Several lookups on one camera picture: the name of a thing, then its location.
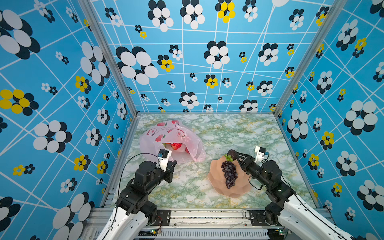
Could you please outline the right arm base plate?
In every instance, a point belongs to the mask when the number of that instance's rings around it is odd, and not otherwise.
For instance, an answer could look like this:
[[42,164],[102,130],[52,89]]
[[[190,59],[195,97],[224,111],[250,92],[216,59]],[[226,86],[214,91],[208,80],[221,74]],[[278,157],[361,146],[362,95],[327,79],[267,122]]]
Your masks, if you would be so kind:
[[275,227],[278,223],[267,222],[265,211],[263,210],[248,210],[245,214],[246,218],[251,222],[253,227]]

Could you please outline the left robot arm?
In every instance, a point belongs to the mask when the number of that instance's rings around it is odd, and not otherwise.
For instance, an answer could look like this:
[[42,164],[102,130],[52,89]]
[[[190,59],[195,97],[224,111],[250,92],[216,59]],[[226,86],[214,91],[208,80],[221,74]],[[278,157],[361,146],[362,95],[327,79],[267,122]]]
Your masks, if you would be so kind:
[[171,183],[177,161],[161,160],[158,164],[140,163],[135,177],[120,192],[110,219],[98,236],[99,240],[133,240],[157,216],[157,205],[149,201],[149,194],[161,182]]

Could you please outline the pink plastic bag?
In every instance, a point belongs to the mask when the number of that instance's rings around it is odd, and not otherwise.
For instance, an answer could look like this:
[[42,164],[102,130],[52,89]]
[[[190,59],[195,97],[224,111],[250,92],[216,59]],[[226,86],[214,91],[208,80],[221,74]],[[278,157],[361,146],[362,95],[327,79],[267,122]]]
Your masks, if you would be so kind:
[[[182,147],[173,150],[172,143],[181,143]],[[206,152],[201,138],[183,125],[182,121],[169,120],[160,122],[140,136],[140,150],[142,153],[148,153],[146,158],[155,161],[155,157],[160,149],[172,151],[171,160],[180,163],[185,162],[203,162],[206,159]]]

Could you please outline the dark mangosteen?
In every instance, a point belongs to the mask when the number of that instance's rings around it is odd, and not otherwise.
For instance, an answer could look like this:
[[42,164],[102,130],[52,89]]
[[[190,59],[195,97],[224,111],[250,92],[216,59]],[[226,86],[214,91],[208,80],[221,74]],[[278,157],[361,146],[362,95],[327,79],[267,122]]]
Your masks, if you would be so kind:
[[237,153],[235,150],[229,150],[226,154],[225,154],[225,158],[226,158],[226,161],[228,162],[233,162],[233,161],[236,161],[238,158],[237,158]]

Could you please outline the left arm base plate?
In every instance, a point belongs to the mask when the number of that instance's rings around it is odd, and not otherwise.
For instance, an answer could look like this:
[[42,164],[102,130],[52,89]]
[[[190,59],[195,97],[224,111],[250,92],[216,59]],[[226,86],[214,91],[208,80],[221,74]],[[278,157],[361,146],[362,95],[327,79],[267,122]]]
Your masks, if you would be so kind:
[[147,226],[169,226],[171,220],[171,210],[157,210],[149,216]]

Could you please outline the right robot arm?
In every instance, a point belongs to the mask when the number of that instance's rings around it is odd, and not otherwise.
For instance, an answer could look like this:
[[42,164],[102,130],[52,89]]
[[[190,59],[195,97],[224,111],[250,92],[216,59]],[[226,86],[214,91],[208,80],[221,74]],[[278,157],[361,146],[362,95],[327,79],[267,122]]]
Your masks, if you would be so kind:
[[238,161],[241,169],[266,188],[272,201],[265,208],[265,221],[269,225],[280,224],[303,240],[363,240],[332,224],[323,215],[307,204],[285,182],[283,173],[275,161],[267,160],[261,165],[251,155],[229,150],[228,154]]

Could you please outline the purple grape bunch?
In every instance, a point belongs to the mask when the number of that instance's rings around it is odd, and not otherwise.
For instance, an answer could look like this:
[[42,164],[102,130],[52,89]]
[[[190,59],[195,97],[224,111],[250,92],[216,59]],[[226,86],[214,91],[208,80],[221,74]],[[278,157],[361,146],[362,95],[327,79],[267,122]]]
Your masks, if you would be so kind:
[[226,179],[225,184],[228,189],[235,186],[238,178],[237,167],[233,162],[224,161],[221,165],[224,177]]

